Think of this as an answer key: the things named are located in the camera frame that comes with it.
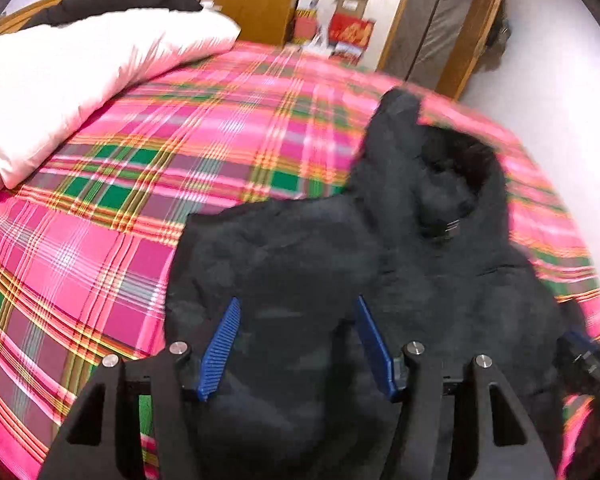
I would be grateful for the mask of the brown cardboard box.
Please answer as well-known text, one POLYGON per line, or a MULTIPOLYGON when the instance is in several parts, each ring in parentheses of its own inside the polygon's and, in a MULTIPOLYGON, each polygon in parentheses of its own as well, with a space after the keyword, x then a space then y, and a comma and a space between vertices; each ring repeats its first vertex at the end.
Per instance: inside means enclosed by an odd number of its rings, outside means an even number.
POLYGON ((367 3, 368 0, 335 0, 335 13, 347 15, 351 18, 362 18, 367 3))

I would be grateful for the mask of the pink plaid bed sheet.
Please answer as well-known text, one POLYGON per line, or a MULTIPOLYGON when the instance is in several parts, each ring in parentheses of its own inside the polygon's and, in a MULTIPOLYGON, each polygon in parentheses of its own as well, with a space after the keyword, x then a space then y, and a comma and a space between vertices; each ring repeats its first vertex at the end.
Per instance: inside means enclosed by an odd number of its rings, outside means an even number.
MULTIPOLYGON (((562 307, 559 337, 574 330, 597 341, 585 248, 513 133, 411 84, 240 42, 120 91, 27 180, 0 192, 0 465, 18 479, 205 479, 188 418, 220 386, 201 402, 204 352, 164 331, 186 220, 340 193, 393 89, 419 98, 422 125, 492 148, 510 242, 562 307)), ((390 354, 399 392, 385 398, 398 423, 376 479, 596 471, 596 458, 573 454, 590 395, 560 376, 557 341, 558 465, 487 354, 458 375, 417 340, 390 354)))

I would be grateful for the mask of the open wooden door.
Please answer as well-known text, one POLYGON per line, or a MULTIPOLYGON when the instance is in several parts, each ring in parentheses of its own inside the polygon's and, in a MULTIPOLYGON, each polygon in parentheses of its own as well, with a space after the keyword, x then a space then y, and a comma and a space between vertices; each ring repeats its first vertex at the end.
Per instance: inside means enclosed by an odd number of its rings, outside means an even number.
POLYGON ((465 21, 438 81, 436 92, 457 101, 486 46, 503 0, 471 0, 465 21))

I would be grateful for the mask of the stacked pink boxes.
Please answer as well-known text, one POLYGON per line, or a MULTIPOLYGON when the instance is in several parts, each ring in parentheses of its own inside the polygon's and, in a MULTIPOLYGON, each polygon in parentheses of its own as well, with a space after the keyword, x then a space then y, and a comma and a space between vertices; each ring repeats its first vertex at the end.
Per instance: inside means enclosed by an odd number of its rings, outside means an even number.
POLYGON ((292 20, 291 42, 305 44, 317 33, 317 7, 320 0, 298 0, 292 20))

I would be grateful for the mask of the black garment on duvet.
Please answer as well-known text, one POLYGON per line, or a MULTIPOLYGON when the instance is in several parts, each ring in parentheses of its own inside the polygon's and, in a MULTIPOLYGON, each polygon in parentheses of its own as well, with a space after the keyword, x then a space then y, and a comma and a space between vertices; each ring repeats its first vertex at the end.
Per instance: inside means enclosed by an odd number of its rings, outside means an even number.
POLYGON ((198 0, 61 0, 34 14, 22 29, 38 25, 60 26, 111 12, 130 9, 168 9, 199 12, 204 7, 198 0))

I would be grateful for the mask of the white folded duvet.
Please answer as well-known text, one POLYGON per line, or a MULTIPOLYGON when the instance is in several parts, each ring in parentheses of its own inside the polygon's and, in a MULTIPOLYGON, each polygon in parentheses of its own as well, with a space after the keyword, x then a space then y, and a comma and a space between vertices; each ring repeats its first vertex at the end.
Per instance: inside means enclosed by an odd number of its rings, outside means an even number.
POLYGON ((14 188, 112 96, 234 47, 212 11, 131 9, 0 36, 0 191, 14 188))

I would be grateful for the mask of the black padded jacket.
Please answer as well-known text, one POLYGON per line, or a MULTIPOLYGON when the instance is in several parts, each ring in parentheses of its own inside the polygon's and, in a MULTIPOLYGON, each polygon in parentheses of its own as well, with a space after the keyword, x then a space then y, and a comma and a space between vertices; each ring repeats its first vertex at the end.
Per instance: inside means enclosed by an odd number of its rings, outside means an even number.
POLYGON ((559 464, 562 307, 510 242, 492 148, 422 125, 421 106, 400 89, 382 97, 334 196, 187 218, 166 340, 202 353, 228 304, 242 310, 220 388, 188 418, 204 478, 380 476, 399 409, 365 359, 358 300, 392 354, 417 340, 451 375, 494 359, 559 464))

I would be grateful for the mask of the dark bag on door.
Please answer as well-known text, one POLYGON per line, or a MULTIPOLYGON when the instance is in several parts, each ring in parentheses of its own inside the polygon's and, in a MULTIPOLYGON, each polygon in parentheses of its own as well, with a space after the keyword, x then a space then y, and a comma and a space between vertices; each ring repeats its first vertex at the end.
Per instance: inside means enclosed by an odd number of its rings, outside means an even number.
POLYGON ((479 58, 477 70, 492 72, 500 67, 510 36, 512 36, 512 30, 509 25, 506 2, 503 1, 486 37, 486 44, 479 58))

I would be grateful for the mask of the red gift box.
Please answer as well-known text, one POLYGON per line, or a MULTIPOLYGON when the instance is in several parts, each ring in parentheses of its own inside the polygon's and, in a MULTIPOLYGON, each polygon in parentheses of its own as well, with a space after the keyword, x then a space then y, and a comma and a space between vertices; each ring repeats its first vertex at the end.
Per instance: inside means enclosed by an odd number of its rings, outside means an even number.
POLYGON ((365 51, 375 27, 374 20, 364 20, 349 14, 336 12, 328 25, 328 41, 331 44, 347 44, 365 51))

